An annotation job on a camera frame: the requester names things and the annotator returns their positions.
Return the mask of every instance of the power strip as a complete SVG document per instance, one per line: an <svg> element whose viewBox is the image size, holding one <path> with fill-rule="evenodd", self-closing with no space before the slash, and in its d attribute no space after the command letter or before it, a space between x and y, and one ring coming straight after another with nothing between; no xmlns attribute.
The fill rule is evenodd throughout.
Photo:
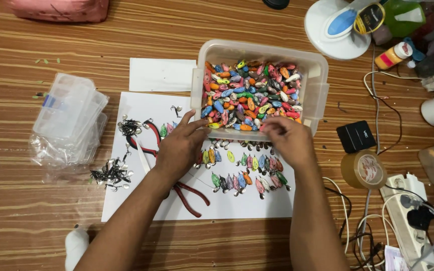
<svg viewBox="0 0 434 271"><path fill-rule="evenodd" d="M386 180L386 184L394 188L403 188L412 191L424 200L427 200L424 184L418 181L418 178L413 174L406 174L406 178L401 174L389 176ZM399 190L387 187L383 187L379 191L381 192L383 200L387 200L392 195L403 193ZM428 251L431 248L431 243L428 241L428 238L426 238L425 231L415 230L408 225L407 213L414 207L405 207L403 205L403 203L407 203L407 198L419 200L416 196L403 195L401 197L395 197L388 202L386 209L388 210L391 222L395 228L396 239L401 248L401 254L407 264L412 266L416 260L421 257L423 251ZM427 256L413 271L434 271L434 253Z"/></svg>
<svg viewBox="0 0 434 271"><path fill-rule="evenodd" d="M426 200L426 193L424 193L423 183L419 182L418 179L412 174L407 174L406 178L401 174L389 176L386 180L386 184L390 187L404 188L406 190L413 191ZM379 191L381 192L383 200L387 200L392 195L403 193L399 190L387 188L385 186L379 189ZM395 228L396 239L398 240L399 247L401 248L401 253L403 254L403 257L405 258L405 261L408 263L408 265L412 266L421 256L421 252L425 244L429 244L429 242L426 238L425 231L415 230L408 225L407 213L414 207L410 206L405 208L401 204L401 198L403 197L419 200L418 197L411 197L407 195L395 197L388 202L386 209L388 210L391 222ZM430 266L429 264L422 261L413 269L413 271L431 271L433 269L434 266Z"/></svg>

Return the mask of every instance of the hand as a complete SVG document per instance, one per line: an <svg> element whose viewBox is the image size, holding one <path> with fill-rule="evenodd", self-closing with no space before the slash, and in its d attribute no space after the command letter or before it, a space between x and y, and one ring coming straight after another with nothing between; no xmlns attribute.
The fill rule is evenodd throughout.
<svg viewBox="0 0 434 271"><path fill-rule="evenodd" d="M197 130L208 124L206 119L189 123L193 115L195 115L194 109L185 113L175 130L160 143L154 169L159 172L160 176L165 178L165 181L171 182L172 186L197 161L203 141L210 132L210 128Z"/></svg>
<svg viewBox="0 0 434 271"><path fill-rule="evenodd" d="M274 148L294 170L317 165L309 127L284 117L267 118L264 123L264 132Z"/></svg>

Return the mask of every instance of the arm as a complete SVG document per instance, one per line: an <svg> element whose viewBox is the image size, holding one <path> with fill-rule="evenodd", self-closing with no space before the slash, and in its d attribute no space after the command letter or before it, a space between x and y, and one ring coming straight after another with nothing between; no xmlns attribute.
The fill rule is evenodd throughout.
<svg viewBox="0 0 434 271"><path fill-rule="evenodd" d="M210 132L196 130L207 120L189 123L194 114L195 110L187 112L177 128L162 140L155 167L98 233L75 271L131 270L160 203L195 163Z"/></svg>
<svg viewBox="0 0 434 271"><path fill-rule="evenodd" d="M331 208L324 192L310 129L281 117L265 121L265 132L294 169L296 193L290 232L294 270L348 271Z"/></svg>

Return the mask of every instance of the black lid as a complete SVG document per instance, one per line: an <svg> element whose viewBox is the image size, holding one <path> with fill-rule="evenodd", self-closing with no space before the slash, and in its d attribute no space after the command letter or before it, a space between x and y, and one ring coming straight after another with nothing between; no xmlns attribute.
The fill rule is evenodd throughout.
<svg viewBox="0 0 434 271"><path fill-rule="evenodd" d="M275 10L285 9L289 4L289 0L262 0L269 8Z"/></svg>

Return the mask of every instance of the paper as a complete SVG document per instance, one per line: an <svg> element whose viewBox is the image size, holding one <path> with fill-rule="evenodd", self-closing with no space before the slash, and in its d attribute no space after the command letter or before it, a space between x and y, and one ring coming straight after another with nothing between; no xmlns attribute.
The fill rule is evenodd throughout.
<svg viewBox="0 0 434 271"><path fill-rule="evenodd" d="M399 248L386 245L384 247L386 271L409 271L408 264Z"/></svg>
<svg viewBox="0 0 434 271"><path fill-rule="evenodd" d="M143 93L129 93L122 92L120 98L120 106L118 109L118 121L122 119L123 114L127 114L129 119L145 121L149 118L153 119L153 123L160 128L163 123L171 123L172 120L180 122L180 118L177 118L175 112L170 110L171 106L182 106L183 110L180 112L183 115L190 110L190 98L169 96L169 95L155 95L155 94L143 94ZM126 151L125 137L118 127L115 126L115 139L113 141L112 158L122 157ZM138 135L138 143L144 148L157 150L157 142L155 135L150 130L143 130ZM202 149L209 149L210 141L205 141ZM202 192L210 201L210 206L205 205L202 198L193 194L185 189L182 189L182 193L189 202L189 205L197 212L201 213L200 219L253 219L253 218L288 218L292 216L292 204L294 198L294 171L292 168L280 158L284 166L283 174L287 178L288 185L293 189L288 192L285 187L282 187L276 191L265 193L265 199L259 198L255 186L256 176L259 176L258 171L251 171L250 177L253 184L245 188L245 193L238 197L233 196L234 190L228 193L222 193L222 190L217 193L212 192L212 179L211 175L214 172L217 175L227 177L230 173L238 174L239 171L245 170L244 166L235 166L235 162L231 163L227 158L227 151L224 148L217 149L222 157L221 162L217 162L215 166L207 170L204 166L201 166L199 170L191 169L190 174L194 175L203 182L197 180L189 174L186 174L180 181L188 186L195 188ZM131 177L131 183L129 183L129 189L119 189L117 192L112 192L110 189L106 190L105 202L103 206L102 222L108 221L117 208L123 203L128 195L136 188L138 183L144 176L142 164L138 157L137 150L130 149L132 155L127 157L126 163L128 169L134 171L134 175ZM262 154L270 156L270 148L268 150L262 149L261 151L249 151L247 148L243 148L239 143L233 142L229 145L229 151L231 151L235 160L240 160L242 154L256 155L259 158ZM150 167L155 165L155 158L152 155L145 154ZM269 183L272 183L269 175L263 176ZM154 220L182 220L182 219L197 219L182 204L182 201L178 197L177 193L173 190L170 191L170 195L160 205Z"/></svg>
<svg viewBox="0 0 434 271"><path fill-rule="evenodd" d="M191 59L130 58L130 91L181 92L192 89Z"/></svg>

